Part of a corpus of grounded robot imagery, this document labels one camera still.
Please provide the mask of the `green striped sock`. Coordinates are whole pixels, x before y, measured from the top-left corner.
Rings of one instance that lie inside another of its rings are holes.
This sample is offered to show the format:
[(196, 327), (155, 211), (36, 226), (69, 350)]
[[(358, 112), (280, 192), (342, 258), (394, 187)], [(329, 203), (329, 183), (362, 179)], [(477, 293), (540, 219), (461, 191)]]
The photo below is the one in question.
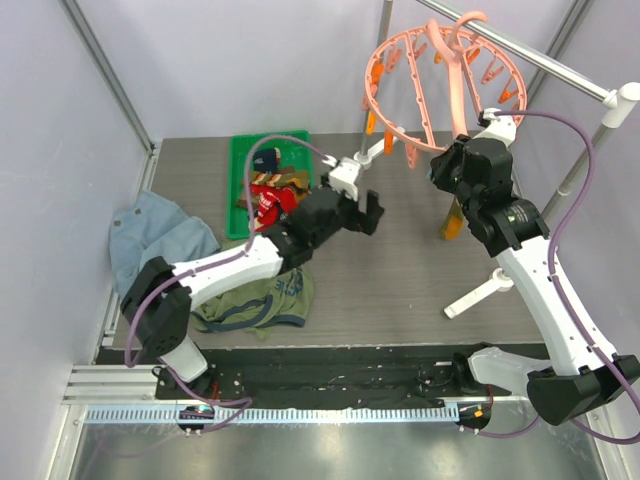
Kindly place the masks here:
[(464, 227), (465, 217), (456, 199), (452, 200), (448, 213), (443, 220), (439, 233), (443, 240), (455, 240)]
[[(285, 173), (249, 173), (251, 186), (290, 187), (299, 197), (299, 202), (308, 194), (311, 188), (310, 174), (307, 170), (286, 171)], [(257, 207), (257, 201), (252, 198), (252, 205)]]

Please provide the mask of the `red patterned sock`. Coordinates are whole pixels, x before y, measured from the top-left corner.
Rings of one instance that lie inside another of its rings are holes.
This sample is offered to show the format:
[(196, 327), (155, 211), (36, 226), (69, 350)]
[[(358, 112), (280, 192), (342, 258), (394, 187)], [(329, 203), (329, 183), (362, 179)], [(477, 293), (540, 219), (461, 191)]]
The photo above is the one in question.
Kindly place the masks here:
[(298, 205), (299, 197), (290, 187), (251, 186), (257, 201), (254, 225), (259, 232), (285, 219)]

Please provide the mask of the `navy santa sock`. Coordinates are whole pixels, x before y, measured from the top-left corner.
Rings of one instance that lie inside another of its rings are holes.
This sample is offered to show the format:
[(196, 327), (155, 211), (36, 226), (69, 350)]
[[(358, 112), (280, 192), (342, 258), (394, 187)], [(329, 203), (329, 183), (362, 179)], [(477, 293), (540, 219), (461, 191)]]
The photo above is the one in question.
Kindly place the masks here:
[(256, 151), (252, 157), (253, 170), (261, 173), (274, 174), (279, 170), (281, 151), (277, 147)]

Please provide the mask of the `orange clothespin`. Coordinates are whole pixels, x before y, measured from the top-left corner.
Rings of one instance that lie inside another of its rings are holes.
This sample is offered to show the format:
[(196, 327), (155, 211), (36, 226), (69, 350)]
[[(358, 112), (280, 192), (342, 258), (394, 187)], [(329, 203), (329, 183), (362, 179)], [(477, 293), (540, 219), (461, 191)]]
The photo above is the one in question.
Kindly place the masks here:
[(518, 89), (509, 90), (507, 87), (505, 87), (501, 92), (498, 102), (500, 104), (503, 104), (506, 101), (510, 100), (512, 97), (517, 97), (518, 95), (519, 95)]
[(383, 140), (383, 152), (385, 155), (391, 155), (393, 153), (393, 147), (397, 138), (393, 135), (393, 133), (389, 130), (384, 132), (384, 140)]
[(365, 134), (372, 135), (375, 131), (375, 128), (376, 128), (376, 116), (372, 111), (369, 111), (367, 115)]

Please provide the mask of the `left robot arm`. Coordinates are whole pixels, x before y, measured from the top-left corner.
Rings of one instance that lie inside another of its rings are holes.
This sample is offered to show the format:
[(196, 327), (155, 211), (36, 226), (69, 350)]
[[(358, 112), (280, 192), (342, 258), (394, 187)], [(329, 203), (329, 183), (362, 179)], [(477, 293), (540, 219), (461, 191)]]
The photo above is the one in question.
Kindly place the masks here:
[(251, 241), (174, 265), (153, 258), (121, 301), (129, 332), (138, 338), (144, 353), (178, 377), (178, 386), (187, 396), (203, 398), (212, 389), (213, 375), (187, 335), (191, 312), (229, 290), (302, 266), (342, 229), (373, 234), (383, 214), (373, 190), (366, 192), (366, 209), (361, 211), (347, 193), (316, 187), (285, 219)]

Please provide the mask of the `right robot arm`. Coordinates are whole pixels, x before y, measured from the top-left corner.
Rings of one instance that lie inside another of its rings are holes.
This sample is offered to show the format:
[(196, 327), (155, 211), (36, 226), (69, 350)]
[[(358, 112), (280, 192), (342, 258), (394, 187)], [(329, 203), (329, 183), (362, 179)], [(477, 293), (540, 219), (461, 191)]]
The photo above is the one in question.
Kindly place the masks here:
[(544, 340), (542, 361), (484, 344), (454, 357), (451, 380), (465, 395), (486, 384), (529, 399), (557, 426), (604, 406), (639, 377), (639, 361), (621, 355), (601, 334), (549, 258), (549, 229), (536, 206), (513, 192), (513, 158), (491, 138), (458, 136), (431, 161), (434, 185), (454, 195), (472, 235), (484, 245), (522, 296)]

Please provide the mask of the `pink round sock hanger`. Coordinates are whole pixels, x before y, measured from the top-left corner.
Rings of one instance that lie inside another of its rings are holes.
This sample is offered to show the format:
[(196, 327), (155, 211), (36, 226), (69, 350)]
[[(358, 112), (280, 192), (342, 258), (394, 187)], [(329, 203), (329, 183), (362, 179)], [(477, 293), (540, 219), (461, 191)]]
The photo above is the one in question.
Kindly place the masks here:
[[(484, 109), (512, 110), (519, 125), (528, 106), (521, 72), (506, 50), (466, 28), (487, 19), (478, 10), (451, 24), (431, 18), (381, 41), (364, 74), (363, 134), (372, 111), (373, 134), (384, 138), (389, 130), (397, 138), (393, 150), (412, 145), (422, 156), (443, 152), (459, 135), (474, 135)], [(519, 95), (500, 104), (505, 87)]]

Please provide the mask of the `green plastic tray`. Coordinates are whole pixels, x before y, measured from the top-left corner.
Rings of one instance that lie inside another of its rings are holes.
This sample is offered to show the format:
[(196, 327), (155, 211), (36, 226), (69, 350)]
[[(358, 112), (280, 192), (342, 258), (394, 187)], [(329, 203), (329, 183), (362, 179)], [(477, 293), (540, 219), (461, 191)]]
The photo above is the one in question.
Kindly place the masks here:
[[(238, 135), (230, 140), (225, 229), (229, 240), (248, 238), (248, 212), (245, 207), (238, 205), (243, 192), (244, 165), (249, 150), (266, 136), (270, 136), (270, 133)], [(283, 167), (293, 167), (296, 172), (307, 171), (310, 174), (311, 185), (314, 185), (313, 152), (310, 149), (286, 140), (272, 140), (262, 145), (261, 149), (271, 147), (280, 149)]]

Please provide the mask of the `olive green t-shirt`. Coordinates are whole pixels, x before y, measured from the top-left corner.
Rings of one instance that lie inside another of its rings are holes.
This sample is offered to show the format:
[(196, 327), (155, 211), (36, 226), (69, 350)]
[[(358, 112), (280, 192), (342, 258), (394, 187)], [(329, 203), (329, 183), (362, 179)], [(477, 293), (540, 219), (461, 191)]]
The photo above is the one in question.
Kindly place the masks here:
[(303, 265), (209, 299), (191, 312), (191, 325), (205, 334), (241, 330), (264, 339), (276, 326), (304, 327), (314, 297), (314, 278)]

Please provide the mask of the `silver rack upright pole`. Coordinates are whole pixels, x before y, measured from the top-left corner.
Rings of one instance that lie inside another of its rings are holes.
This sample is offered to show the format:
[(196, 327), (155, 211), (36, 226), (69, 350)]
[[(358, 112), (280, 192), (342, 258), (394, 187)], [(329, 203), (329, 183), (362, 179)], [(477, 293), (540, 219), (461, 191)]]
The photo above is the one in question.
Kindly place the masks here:
[[(596, 152), (599, 147), (602, 147), (613, 132), (614, 129), (600, 124), (591, 138), (593, 151)], [(584, 148), (543, 208), (542, 216), (545, 220), (552, 219), (560, 209), (561, 204), (569, 198), (576, 182), (586, 174), (588, 160), (588, 150)]]

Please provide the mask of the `silver horizontal rack bar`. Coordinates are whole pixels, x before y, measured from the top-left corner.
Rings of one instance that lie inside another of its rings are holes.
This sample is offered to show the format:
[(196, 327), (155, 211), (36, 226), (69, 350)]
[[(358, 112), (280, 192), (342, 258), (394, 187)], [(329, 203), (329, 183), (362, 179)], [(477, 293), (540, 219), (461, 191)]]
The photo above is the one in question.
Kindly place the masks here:
[[(571, 2), (550, 44), (550, 51), (552, 53), (560, 54), (561, 51), (568, 46), (577, 28), (586, 18), (586, 14), (589, 12), (592, 4), (592, 1)], [(597, 85), (593, 80), (564, 65), (551, 54), (542, 53), (526, 43), (497, 30), (487, 21), (469, 21), (466, 23), (466, 28), (489, 40), (499, 48), (534, 65), (540, 71), (588, 95), (606, 108), (613, 109), (617, 106), (616, 89), (607, 89)]]

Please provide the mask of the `white rack corner joint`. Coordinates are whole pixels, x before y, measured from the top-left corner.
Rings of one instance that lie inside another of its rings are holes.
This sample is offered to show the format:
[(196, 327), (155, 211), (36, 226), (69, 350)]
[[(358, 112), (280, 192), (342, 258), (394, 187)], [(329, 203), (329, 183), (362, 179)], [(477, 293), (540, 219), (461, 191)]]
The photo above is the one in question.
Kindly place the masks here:
[(619, 128), (640, 101), (640, 83), (629, 82), (611, 91), (603, 100), (607, 112), (601, 124), (608, 129)]

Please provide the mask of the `light blue cloth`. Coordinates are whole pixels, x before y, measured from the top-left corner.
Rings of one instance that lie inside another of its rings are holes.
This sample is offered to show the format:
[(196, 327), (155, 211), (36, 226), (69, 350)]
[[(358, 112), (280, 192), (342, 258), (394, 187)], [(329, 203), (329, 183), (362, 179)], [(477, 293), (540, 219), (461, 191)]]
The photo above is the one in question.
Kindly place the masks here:
[(142, 191), (134, 204), (117, 212), (109, 228), (114, 290), (124, 297), (147, 261), (169, 264), (197, 260), (220, 250), (210, 227), (175, 202)]

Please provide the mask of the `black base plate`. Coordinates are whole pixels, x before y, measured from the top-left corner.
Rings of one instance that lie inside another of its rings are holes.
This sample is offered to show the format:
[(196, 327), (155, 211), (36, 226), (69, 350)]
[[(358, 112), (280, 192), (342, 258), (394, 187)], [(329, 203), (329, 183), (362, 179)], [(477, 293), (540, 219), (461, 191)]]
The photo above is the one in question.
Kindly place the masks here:
[(193, 395), (253, 409), (343, 410), (435, 407), (448, 397), (496, 395), (497, 387), (465, 381), (469, 347), (356, 346), (210, 349), (203, 379), (181, 388), (156, 366), (161, 400)]

